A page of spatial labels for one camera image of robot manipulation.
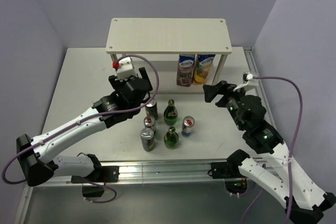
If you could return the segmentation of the orange juice carton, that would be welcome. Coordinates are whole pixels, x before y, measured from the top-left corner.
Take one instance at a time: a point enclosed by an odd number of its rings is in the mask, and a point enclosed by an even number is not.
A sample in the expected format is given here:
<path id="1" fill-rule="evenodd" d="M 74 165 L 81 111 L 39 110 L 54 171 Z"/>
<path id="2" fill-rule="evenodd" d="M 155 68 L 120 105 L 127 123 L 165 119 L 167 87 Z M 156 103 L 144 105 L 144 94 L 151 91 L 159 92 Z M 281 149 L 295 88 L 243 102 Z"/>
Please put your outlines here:
<path id="1" fill-rule="evenodd" d="M 194 68 L 193 84 L 201 85 L 206 83 L 206 79 L 213 66 L 215 55 L 197 55 Z"/>

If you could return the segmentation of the black can with yellow label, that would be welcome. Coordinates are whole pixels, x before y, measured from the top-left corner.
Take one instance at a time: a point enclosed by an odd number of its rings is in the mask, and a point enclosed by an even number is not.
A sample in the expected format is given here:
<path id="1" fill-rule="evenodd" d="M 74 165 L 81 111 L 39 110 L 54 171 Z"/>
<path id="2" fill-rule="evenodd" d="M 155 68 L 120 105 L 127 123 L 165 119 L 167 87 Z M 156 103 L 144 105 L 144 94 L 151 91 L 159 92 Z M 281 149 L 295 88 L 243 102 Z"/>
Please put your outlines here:
<path id="1" fill-rule="evenodd" d="M 140 131 L 140 138 L 145 151 L 150 152 L 154 149 L 154 131 L 151 128 L 143 128 Z"/>

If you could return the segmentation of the aluminium front rail frame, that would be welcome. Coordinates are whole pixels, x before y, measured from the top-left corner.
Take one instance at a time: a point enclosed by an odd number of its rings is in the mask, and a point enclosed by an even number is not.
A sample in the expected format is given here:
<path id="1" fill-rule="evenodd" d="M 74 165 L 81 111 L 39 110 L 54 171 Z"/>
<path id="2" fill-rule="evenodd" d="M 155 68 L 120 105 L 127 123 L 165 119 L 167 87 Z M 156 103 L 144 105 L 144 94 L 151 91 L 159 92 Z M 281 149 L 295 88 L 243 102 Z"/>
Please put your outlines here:
<path id="1" fill-rule="evenodd" d="M 108 204 L 81 198 L 68 177 L 24 189 L 15 223 L 283 223 L 283 208 L 259 188 L 231 197 L 225 182 L 212 179 L 209 161 L 119 162 L 117 193 Z"/>

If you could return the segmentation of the blue silver energy drink can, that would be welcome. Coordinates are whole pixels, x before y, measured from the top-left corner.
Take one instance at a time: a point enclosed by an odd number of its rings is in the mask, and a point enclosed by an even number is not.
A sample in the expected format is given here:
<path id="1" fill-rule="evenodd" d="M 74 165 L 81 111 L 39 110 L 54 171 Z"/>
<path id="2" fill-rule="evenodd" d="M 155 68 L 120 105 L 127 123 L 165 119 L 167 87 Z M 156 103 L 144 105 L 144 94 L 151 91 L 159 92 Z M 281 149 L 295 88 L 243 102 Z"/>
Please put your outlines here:
<path id="1" fill-rule="evenodd" d="M 195 125 L 194 118 L 192 116 L 186 116 L 182 122 L 182 131 L 181 131 L 182 136 L 190 137 L 194 125 Z"/>

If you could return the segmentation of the small red-top silver can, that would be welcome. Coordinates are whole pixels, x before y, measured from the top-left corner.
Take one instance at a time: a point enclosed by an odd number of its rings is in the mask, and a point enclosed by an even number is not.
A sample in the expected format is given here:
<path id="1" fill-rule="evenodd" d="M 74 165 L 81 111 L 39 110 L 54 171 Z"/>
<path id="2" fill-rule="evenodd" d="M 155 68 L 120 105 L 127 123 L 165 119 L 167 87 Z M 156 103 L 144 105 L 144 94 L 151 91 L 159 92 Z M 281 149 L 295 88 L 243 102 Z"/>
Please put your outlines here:
<path id="1" fill-rule="evenodd" d="M 151 129 L 154 133 L 156 132 L 156 119 L 155 117 L 149 115 L 143 120 L 144 127 Z"/>

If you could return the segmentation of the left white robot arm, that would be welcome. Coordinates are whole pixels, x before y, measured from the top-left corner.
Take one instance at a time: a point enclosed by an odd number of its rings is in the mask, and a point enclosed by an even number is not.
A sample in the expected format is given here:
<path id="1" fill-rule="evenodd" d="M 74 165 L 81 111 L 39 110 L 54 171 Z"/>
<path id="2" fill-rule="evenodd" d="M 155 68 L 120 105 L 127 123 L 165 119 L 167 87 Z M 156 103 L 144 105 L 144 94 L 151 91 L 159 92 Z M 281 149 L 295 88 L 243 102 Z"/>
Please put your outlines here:
<path id="1" fill-rule="evenodd" d="M 16 140 L 18 161 L 29 186 L 38 186 L 53 177 L 77 176 L 90 182 L 102 177 L 102 165 L 93 154 L 78 157 L 61 156 L 60 153 L 97 132 L 133 118 L 140 112 L 140 105 L 150 99 L 152 85 L 144 67 L 140 76 L 119 80 L 110 76 L 114 91 L 88 108 L 68 123 L 48 133 Z"/>

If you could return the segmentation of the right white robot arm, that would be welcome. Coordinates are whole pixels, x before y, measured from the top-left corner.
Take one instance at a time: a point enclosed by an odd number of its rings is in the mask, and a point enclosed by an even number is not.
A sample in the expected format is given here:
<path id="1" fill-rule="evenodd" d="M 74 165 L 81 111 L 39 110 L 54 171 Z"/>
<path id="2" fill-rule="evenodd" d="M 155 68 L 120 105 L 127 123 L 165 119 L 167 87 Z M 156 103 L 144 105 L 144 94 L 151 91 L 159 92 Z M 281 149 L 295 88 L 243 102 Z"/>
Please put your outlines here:
<path id="1" fill-rule="evenodd" d="M 212 166 L 213 178 L 243 176 L 253 180 L 271 194 L 285 209 L 286 219 L 293 223 L 318 223 L 324 211 L 335 205 L 335 195 L 315 184 L 296 160 L 278 131 L 265 120 L 266 108 L 261 98 L 247 95 L 244 85 L 220 81 L 203 85 L 205 102 L 217 96 L 219 108 L 226 108 L 243 139 L 261 158 L 273 174 L 259 165 L 247 152 L 236 150 L 221 168 Z"/>

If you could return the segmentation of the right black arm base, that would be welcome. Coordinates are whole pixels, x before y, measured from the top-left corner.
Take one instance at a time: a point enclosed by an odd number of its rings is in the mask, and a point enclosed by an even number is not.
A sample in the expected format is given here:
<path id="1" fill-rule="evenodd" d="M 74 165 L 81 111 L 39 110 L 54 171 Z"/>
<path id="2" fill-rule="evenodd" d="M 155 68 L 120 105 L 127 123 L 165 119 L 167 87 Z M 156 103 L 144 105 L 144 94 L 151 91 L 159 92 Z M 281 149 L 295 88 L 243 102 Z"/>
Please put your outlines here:
<path id="1" fill-rule="evenodd" d="M 212 179 L 223 179 L 229 194 L 239 196 L 247 192 L 247 178 L 240 174 L 237 166 L 232 162 L 212 162 L 207 174 Z"/>

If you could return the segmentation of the white wooden two-tier shelf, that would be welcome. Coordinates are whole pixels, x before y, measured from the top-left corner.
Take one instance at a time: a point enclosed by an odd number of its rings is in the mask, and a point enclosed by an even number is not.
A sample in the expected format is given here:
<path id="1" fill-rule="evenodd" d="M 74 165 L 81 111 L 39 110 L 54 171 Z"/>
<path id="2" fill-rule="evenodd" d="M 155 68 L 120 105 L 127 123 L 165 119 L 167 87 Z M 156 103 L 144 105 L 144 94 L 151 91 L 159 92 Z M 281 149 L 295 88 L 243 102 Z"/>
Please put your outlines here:
<path id="1" fill-rule="evenodd" d="M 151 61 L 159 74 L 159 93 L 203 91 L 201 85 L 176 84 L 180 54 L 215 55 L 206 82 L 216 84 L 232 51 L 223 18 L 113 18 L 106 44 L 106 53 L 113 60 L 118 55 L 141 55 Z"/>

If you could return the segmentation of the green bottle with red label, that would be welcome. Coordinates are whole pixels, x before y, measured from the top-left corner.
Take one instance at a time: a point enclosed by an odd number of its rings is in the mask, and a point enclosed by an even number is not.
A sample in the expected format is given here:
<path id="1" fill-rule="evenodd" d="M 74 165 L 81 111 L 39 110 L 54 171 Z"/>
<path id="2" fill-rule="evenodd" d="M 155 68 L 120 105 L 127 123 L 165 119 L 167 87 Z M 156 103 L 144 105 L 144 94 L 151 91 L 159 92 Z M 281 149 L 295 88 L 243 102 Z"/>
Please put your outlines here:
<path id="1" fill-rule="evenodd" d="M 176 132 L 174 126 L 170 126 L 166 134 L 164 135 L 164 144 L 168 149 L 176 149 L 179 142 L 179 135 Z"/>

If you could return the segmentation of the purple juice carton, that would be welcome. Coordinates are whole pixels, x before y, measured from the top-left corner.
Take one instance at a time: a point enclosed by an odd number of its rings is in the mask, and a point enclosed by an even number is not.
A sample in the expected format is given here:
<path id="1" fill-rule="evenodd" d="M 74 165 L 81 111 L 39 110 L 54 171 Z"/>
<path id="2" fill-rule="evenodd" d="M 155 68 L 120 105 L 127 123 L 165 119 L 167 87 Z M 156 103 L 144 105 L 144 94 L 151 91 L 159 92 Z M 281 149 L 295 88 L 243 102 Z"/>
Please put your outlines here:
<path id="1" fill-rule="evenodd" d="M 179 55 L 178 58 L 176 84 L 189 87 L 193 79 L 195 55 Z"/>

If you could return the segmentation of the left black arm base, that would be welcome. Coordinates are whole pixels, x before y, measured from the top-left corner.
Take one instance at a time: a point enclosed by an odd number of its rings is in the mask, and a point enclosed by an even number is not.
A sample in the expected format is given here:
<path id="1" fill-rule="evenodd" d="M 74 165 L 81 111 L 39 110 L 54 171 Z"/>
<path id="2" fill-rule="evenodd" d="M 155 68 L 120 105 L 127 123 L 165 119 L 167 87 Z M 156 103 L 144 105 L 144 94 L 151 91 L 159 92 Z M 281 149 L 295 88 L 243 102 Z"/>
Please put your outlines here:
<path id="1" fill-rule="evenodd" d="M 82 195 L 85 200 L 95 204 L 102 204 L 113 201 L 117 197 L 117 192 L 107 185 L 107 183 L 116 183 L 119 179 L 119 166 L 102 166 L 97 157 L 93 154 L 79 153 L 77 157 L 88 157 L 93 162 L 93 172 L 86 176 L 72 176 L 72 184 L 90 184 L 90 186 L 82 185 Z M 105 190 L 110 190 L 114 193 L 114 196 L 109 200 L 96 200 L 100 198 Z"/>

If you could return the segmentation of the green bottle with yellow label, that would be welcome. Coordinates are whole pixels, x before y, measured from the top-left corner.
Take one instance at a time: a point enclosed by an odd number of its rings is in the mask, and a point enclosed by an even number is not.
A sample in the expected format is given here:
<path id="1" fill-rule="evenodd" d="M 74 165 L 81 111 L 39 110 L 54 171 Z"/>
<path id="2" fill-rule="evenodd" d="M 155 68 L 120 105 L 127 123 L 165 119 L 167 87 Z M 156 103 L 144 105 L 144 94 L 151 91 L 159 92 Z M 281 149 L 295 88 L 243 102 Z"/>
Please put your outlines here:
<path id="1" fill-rule="evenodd" d="M 164 110 L 164 122 L 171 126 L 177 122 L 178 111 L 175 106 L 175 101 L 173 99 L 169 99 L 167 103 L 167 107 Z"/>

